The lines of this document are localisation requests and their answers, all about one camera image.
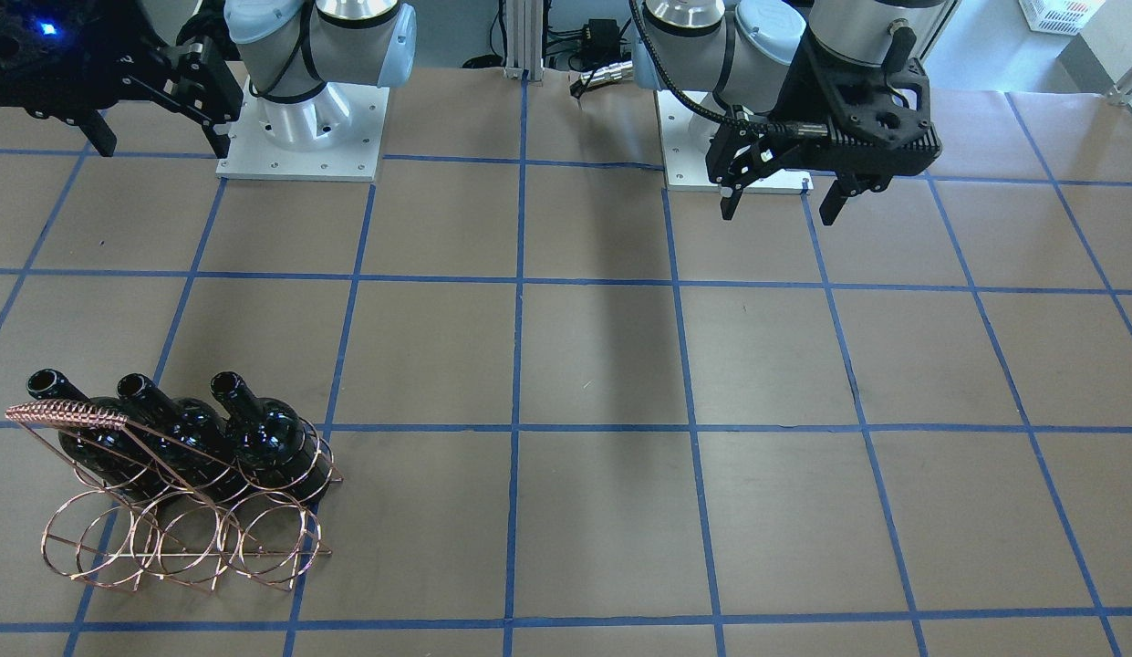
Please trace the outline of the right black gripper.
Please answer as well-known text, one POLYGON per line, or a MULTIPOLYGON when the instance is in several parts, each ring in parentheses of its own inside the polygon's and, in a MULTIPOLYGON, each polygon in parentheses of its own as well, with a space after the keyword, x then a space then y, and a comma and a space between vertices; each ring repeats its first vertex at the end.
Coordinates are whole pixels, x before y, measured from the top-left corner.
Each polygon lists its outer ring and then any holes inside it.
POLYGON ((117 137, 98 110, 153 101, 204 126, 229 157, 242 91, 221 1, 0 1, 0 106, 78 123, 101 157, 117 137))

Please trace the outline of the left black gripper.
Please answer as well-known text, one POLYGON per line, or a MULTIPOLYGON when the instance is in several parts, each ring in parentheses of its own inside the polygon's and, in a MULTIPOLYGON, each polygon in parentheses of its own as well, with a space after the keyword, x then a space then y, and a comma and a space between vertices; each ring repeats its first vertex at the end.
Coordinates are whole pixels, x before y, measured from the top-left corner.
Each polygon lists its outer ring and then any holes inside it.
POLYGON ((804 33, 766 116, 746 116, 737 103, 717 118, 706 170, 721 186, 724 221, 749 184, 782 168, 811 168, 837 176, 818 207, 821 224, 832 227, 846 200, 886 191, 895 176, 920 174, 940 157, 929 78, 911 54, 917 35, 884 37, 883 54, 858 61, 804 33))

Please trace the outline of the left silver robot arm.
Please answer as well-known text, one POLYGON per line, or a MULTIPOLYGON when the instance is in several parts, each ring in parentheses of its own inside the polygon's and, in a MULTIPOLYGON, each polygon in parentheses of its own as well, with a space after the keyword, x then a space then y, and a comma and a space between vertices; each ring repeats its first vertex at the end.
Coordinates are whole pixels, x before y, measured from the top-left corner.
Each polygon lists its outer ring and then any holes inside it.
POLYGON ((714 133, 704 155, 720 212, 781 170, 834 176, 818 208, 886 191, 941 155, 919 29, 940 1, 632 1, 635 75, 666 89, 714 133))

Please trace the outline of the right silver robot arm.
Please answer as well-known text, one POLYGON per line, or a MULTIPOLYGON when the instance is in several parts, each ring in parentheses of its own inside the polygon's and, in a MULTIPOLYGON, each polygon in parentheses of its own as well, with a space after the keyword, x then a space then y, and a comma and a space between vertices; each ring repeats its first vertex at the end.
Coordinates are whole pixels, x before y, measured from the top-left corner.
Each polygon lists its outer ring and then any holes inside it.
POLYGON ((103 111, 151 101, 228 157, 218 128, 252 99, 278 147, 321 150, 348 129, 340 84, 403 86, 415 33, 403 1, 203 1, 173 40, 151 1, 0 1, 0 108, 57 118, 110 157, 103 111))

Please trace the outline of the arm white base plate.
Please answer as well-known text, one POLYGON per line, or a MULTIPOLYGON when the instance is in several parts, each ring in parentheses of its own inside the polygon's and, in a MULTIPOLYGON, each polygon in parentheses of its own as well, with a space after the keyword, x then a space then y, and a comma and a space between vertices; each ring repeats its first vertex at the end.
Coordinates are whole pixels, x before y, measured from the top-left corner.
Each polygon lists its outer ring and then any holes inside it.
POLYGON ((391 91, 329 83, 314 99, 278 104, 245 92, 215 173, 232 180, 374 184, 391 91))
MULTIPOLYGON (((666 89, 657 92, 659 137, 664 153, 666 187, 669 191, 719 194, 720 186, 707 178, 706 155, 717 125, 694 116, 666 89)), ((749 194, 804 194, 813 188, 807 171, 781 170, 751 184, 749 194)))

